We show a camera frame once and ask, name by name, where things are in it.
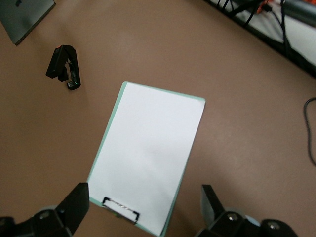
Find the clipboard clip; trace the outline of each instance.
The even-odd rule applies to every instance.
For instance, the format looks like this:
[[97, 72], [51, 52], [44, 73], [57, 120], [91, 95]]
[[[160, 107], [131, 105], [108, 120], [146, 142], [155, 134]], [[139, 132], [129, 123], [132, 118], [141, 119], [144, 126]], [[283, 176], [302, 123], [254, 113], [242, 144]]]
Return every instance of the clipboard clip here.
[[[109, 207], [109, 205], [118, 207], [120, 209], [122, 208], [122, 211], [125, 212], [125, 215], [122, 214], [122, 213], [118, 213], [117, 211], [115, 211], [113, 209], [113, 207]], [[122, 204], [120, 204], [120, 203], [118, 203], [118, 202], [116, 202], [116, 201], [114, 201], [114, 200], [112, 200], [112, 199], [110, 199], [108, 197], [104, 197], [103, 202], [102, 202], [102, 207], [107, 209], [107, 210], [109, 210], [109, 211], [111, 211], [117, 217], [123, 218], [123, 219], [125, 219], [125, 220], [127, 220], [129, 222], [132, 222], [134, 225], [137, 223], [138, 218], [140, 216], [140, 214], [137, 211], [134, 211], [134, 210], [128, 208], [127, 206], [122, 205]]]

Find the white paper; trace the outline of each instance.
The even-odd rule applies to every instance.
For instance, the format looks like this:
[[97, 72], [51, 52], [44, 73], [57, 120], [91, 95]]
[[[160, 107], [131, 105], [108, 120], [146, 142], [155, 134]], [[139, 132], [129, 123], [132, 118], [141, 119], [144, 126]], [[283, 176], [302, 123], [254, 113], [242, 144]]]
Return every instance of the white paper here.
[[140, 213], [159, 236], [190, 154], [205, 101], [127, 83], [90, 174], [90, 197]]

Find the gray laptop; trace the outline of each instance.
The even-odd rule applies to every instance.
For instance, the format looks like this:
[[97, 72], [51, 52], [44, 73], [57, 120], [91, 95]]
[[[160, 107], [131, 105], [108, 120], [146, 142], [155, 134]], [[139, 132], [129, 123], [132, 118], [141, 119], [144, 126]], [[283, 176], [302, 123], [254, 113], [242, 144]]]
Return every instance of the gray laptop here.
[[53, 0], [0, 0], [0, 21], [18, 45], [54, 6]]

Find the brown table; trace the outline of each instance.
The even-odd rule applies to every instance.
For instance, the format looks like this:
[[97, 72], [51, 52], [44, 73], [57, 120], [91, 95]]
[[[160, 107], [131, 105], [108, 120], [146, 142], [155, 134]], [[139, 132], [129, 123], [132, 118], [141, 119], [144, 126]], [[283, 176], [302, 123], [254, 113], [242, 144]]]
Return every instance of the brown table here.
[[[24, 221], [86, 181], [130, 81], [206, 99], [167, 236], [204, 227], [201, 184], [224, 206], [315, 234], [302, 113], [314, 78], [202, 0], [56, 3], [17, 47], [0, 27], [0, 216]], [[78, 90], [45, 76], [61, 44], [77, 50]], [[309, 115], [315, 134], [316, 103]], [[92, 204], [75, 236], [150, 235]]]

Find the white surface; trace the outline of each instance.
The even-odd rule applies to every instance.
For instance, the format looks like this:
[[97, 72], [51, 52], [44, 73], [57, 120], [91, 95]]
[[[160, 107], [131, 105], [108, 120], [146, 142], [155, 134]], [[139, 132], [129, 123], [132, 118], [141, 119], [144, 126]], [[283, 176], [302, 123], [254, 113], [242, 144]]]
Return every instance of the white surface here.
[[[218, 2], [218, 0], [209, 0], [213, 3]], [[279, 2], [277, 3], [270, 3], [269, 5], [273, 7], [273, 11], [281, 20], [281, 13], [280, 13], [280, 6]], [[225, 0], [221, 0], [220, 6], [222, 7], [225, 3]], [[227, 4], [226, 8], [227, 11], [231, 11], [230, 3]], [[239, 19], [243, 20], [244, 22], [250, 16], [250, 12], [243, 11], [236, 15]], [[272, 13], [262, 12], [260, 14], [255, 14], [249, 25], [253, 28], [259, 30], [263, 34], [269, 36], [270, 38], [277, 40], [279, 42], [283, 42], [283, 32], [282, 29], [274, 18]], [[291, 17], [285, 16], [285, 30], [287, 39], [290, 42], [290, 45], [293, 49], [299, 52], [303, 57], [305, 57], [310, 63], [316, 65], [316, 29], [309, 25], [306, 25], [300, 21], [297, 21]]]
[[205, 101], [128, 83], [89, 179], [90, 197], [140, 213], [163, 230], [190, 154]]

